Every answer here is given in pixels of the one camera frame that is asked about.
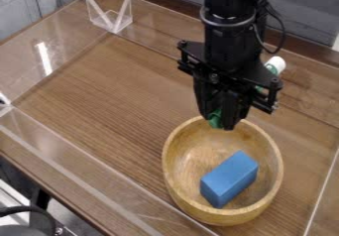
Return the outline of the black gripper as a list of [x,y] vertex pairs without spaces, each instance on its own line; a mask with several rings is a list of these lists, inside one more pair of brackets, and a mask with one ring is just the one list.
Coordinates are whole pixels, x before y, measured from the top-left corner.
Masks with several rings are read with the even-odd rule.
[[232,131],[249,109],[275,109],[281,80],[264,67],[260,54],[267,9],[248,9],[239,15],[200,10],[205,40],[180,41],[178,69],[193,77],[198,112],[205,120],[221,110],[221,123]]

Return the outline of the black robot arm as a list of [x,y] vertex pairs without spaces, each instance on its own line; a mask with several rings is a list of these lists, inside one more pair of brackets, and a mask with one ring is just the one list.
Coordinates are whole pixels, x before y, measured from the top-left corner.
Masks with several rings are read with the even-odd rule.
[[276,108],[283,82],[260,61],[265,18],[275,16],[268,0],[204,0],[204,40],[177,43],[178,69],[193,77],[198,112],[214,128],[231,131],[252,108]]

